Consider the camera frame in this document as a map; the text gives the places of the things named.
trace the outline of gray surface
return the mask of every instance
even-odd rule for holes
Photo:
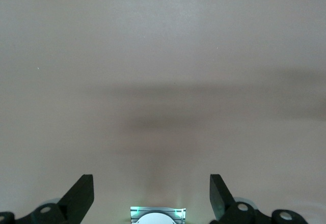
[[[209,174],[326,223],[326,0],[0,0],[0,210],[213,219]]]

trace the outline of beige tabletop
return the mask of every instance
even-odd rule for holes
[[[326,223],[326,0],[0,0],[0,212],[214,219],[209,175]]]

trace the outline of black mechanical arm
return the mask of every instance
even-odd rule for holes
[[[209,197],[216,217],[210,224],[307,224],[290,210],[275,210],[268,217],[248,203],[236,202],[220,175],[210,176]],[[20,219],[0,212],[0,224],[80,224],[93,201],[93,176],[83,175],[57,204],[42,205]]]

